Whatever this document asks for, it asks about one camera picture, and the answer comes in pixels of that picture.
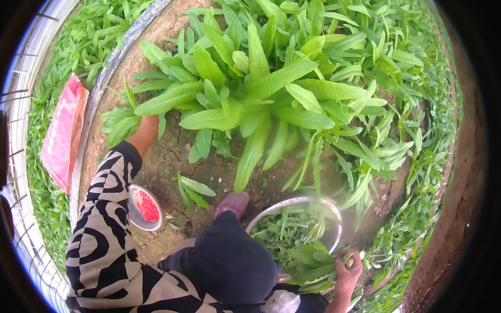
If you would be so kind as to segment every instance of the red pieces in bowl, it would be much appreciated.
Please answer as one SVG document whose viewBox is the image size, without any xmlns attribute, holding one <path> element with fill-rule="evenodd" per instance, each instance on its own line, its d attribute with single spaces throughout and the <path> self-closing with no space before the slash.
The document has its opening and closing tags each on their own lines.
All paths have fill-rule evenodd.
<svg viewBox="0 0 501 313">
<path fill-rule="evenodd" d="M 153 222 L 158 220 L 160 217 L 158 214 L 158 208 L 153 203 L 153 199 L 147 195 L 142 190 L 139 191 L 141 195 L 141 200 L 136 202 L 137 209 L 143 215 L 146 222 Z"/>
</svg>

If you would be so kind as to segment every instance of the white plastic bag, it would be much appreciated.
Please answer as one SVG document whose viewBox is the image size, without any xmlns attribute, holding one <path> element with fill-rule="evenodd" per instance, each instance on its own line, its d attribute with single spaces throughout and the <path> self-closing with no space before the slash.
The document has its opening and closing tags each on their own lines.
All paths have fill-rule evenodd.
<svg viewBox="0 0 501 313">
<path fill-rule="evenodd" d="M 298 294 L 287 290 L 275 290 L 266 304 L 260 305 L 260 309 L 263 313 L 295 313 L 300 303 L 301 298 Z"/>
</svg>

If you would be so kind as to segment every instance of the wire fence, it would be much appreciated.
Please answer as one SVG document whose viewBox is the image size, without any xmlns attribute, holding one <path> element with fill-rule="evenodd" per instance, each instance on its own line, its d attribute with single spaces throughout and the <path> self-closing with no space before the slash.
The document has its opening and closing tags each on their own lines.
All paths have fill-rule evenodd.
<svg viewBox="0 0 501 313">
<path fill-rule="evenodd" d="M 16 50 L 0 98 L 7 112 L 10 164 L 8 185 L 2 195 L 8 200 L 15 235 L 13 245 L 34 285 L 56 312 L 68 312 L 65 305 L 69 285 L 45 248 L 37 222 L 26 175 L 25 144 L 31 96 L 50 44 L 78 0 L 48 0 L 31 21 Z"/>
</svg>

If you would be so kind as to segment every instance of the black pants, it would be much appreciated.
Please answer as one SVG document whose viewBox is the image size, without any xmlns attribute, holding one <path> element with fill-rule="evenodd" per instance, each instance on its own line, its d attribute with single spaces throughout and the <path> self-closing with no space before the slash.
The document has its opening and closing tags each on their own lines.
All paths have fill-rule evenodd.
<svg viewBox="0 0 501 313">
<path fill-rule="evenodd" d="M 238 307 L 236 311 L 259 312 L 252 305 L 268 299 L 275 289 L 297 293 L 297 286 L 275 283 L 282 265 L 273 260 L 266 247 L 252 239 L 235 214 L 225 211 L 195 240 L 195 247 L 184 248 L 158 263 L 158 268 L 175 270 L 200 292 L 217 301 Z M 302 295 L 305 302 L 297 312 L 321 313 L 328 302 L 320 295 Z"/>
</svg>

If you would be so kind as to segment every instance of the hand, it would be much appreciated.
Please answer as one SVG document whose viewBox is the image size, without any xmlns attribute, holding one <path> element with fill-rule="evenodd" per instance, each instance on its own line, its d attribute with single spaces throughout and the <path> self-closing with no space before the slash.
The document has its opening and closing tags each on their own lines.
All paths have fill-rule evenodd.
<svg viewBox="0 0 501 313">
<path fill-rule="evenodd" d="M 336 272 L 338 273 L 338 281 L 334 287 L 335 296 L 348 296 L 351 298 L 353 290 L 355 290 L 355 285 L 357 284 L 358 277 L 364 269 L 362 260 L 360 259 L 360 254 L 357 250 L 346 249 L 345 253 L 353 253 L 353 265 L 351 269 L 346 269 L 344 263 L 341 259 L 336 259 Z"/>
<path fill-rule="evenodd" d="M 188 248 L 188 247 L 195 247 L 195 240 L 196 237 L 191 238 L 191 239 L 183 239 L 181 240 L 174 249 L 171 249 L 169 252 L 163 254 L 161 256 L 162 260 L 165 260 L 168 256 L 173 255 L 174 253 L 178 252 L 181 249 Z"/>
<path fill-rule="evenodd" d="M 144 136 L 152 137 L 155 139 L 158 136 L 158 114 L 151 116 L 141 117 L 141 124 L 139 124 L 139 129 L 144 133 Z"/>
</svg>

